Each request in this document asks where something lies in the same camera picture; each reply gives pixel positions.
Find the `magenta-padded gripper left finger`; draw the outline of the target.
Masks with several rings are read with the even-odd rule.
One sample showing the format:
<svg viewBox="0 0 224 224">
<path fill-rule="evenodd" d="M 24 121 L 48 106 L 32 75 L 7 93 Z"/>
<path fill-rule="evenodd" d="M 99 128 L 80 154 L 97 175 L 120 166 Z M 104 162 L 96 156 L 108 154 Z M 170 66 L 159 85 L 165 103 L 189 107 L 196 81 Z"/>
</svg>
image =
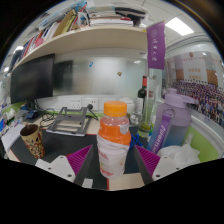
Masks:
<svg viewBox="0 0 224 224">
<path fill-rule="evenodd" d="M 93 180 L 86 177 L 93 158 L 93 146 L 86 146 L 68 156 L 59 155 L 51 163 L 38 159 L 35 166 L 79 186 L 92 186 Z"/>
</svg>

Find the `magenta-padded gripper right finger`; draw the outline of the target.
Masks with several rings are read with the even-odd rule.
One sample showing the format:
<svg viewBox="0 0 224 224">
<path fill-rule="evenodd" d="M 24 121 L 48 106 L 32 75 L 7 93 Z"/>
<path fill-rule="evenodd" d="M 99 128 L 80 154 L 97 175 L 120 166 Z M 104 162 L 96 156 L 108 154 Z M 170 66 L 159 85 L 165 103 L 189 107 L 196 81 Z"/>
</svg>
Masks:
<svg viewBox="0 0 224 224">
<path fill-rule="evenodd" d="M 168 156 L 160 157 L 138 145 L 134 146 L 134 155 L 145 185 L 180 170 Z"/>
</svg>

